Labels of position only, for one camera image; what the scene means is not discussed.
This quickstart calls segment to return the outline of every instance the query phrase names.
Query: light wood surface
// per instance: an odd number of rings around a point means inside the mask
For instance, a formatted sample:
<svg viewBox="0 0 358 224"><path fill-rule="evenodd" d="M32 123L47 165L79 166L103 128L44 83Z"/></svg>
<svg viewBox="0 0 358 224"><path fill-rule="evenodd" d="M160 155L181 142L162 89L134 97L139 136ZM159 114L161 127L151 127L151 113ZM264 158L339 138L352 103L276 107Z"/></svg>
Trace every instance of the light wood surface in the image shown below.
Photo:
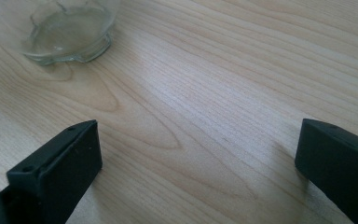
<svg viewBox="0 0 358 224"><path fill-rule="evenodd" d="M40 67L0 48L0 189L97 119L68 223L351 223L296 171L303 118L358 134L358 1L123 0L113 46Z"/></svg>

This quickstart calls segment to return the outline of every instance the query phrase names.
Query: black clamp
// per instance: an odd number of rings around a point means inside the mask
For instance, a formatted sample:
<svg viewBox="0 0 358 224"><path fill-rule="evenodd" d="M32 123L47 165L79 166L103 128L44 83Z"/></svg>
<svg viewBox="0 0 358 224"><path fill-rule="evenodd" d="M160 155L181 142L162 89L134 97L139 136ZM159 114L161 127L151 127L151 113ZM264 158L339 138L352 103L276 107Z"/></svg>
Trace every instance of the black clamp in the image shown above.
<svg viewBox="0 0 358 224"><path fill-rule="evenodd" d="M97 121L67 128L7 172L0 224L65 223L102 165Z"/></svg>

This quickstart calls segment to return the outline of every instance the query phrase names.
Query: table surface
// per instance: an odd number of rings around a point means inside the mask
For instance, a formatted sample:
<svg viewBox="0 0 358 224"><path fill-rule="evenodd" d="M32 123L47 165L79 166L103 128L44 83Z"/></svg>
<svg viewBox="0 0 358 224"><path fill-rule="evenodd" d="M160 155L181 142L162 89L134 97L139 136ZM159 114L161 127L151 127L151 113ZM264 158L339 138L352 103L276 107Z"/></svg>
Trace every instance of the table surface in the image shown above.
<svg viewBox="0 0 358 224"><path fill-rule="evenodd" d="M68 223L351 223L294 166L303 118L358 135L358 1L123 0L112 47L40 67L0 48L6 171L97 119Z"/></svg>

